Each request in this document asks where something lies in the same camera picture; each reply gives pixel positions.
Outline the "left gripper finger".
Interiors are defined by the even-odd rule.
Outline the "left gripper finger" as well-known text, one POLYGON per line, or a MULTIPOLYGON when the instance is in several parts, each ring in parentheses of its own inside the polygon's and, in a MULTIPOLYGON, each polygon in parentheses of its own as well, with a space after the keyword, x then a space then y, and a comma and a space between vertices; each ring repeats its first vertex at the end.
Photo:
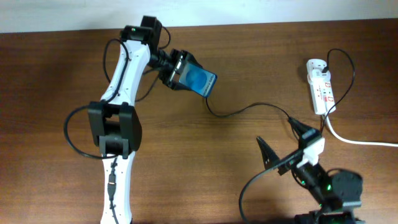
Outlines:
POLYGON ((196 60, 196 58, 194 57, 193 54, 191 54, 190 52, 187 52, 186 55, 186 60, 194 65, 196 65, 197 67, 202 68, 203 66, 196 60))
POLYGON ((175 91, 179 91, 179 90, 187 90, 187 91, 191 91, 192 89, 189 86, 186 86, 182 83, 179 82, 173 82, 172 83, 172 89, 175 91))

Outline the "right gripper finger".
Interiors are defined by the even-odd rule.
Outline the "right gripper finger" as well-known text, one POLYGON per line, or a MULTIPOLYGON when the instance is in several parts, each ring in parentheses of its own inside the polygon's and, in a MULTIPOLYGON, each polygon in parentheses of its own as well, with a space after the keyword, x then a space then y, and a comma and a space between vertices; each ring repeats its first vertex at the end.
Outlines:
POLYGON ((262 160, 264 164, 264 169, 268 170, 274 167, 279 162, 279 157, 274 152, 274 150, 268 145, 268 143, 263 140, 260 136, 256 138, 256 141, 259 145, 260 152, 262 155, 262 160))
POLYGON ((314 135, 314 129, 306 124, 301 123, 299 120, 289 117, 288 122, 300 139, 309 139, 314 135))

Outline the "blue Samsung Galaxy smartphone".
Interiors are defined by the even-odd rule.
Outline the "blue Samsung Galaxy smartphone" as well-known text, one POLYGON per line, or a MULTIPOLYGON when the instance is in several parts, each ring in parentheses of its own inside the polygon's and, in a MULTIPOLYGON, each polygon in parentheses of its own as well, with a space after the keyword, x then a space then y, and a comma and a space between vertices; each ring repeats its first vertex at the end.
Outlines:
POLYGON ((178 82, 204 98, 208 98, 217 81, 217 75, 192 63, 187 63, 178 82))

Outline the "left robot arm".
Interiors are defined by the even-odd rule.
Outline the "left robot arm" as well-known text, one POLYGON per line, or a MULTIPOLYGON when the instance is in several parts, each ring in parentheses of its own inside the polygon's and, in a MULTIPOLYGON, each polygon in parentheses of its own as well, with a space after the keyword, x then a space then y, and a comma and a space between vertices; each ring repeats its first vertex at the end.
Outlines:
POLYGON ((170 54, 159 47, 162 24, 144 16, 139 26, 126 26, 120 33, 119 59, 109 86, 99 102, 88 105, 88 117, 95 146, 104 168, 104 209, 101 223, 131 223, 131 171, 142 141, 142 126, 136 95, 146 67, 159 71, 163 84, 172 90, 189 90, 176 82, 192 56, 184 50, 170 54))

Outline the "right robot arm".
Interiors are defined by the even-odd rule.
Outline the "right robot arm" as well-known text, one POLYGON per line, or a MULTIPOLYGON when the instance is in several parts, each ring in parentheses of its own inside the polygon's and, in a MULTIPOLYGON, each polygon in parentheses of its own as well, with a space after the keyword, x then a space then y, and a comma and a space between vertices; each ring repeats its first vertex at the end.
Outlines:
POLYGON ((362 205, 363 178, 346 169, 326 171, 319 163, 325 148, 320 130, 289 118, 292 130, 298 135, 298 149, 283 159, 263 140, 257 137, 264 168, 277 170, 279 175, 291 172, 299 184, 309 191, 320 205, 319 210, 296 215, 295 223, 361 223, 353 210, 362 205))

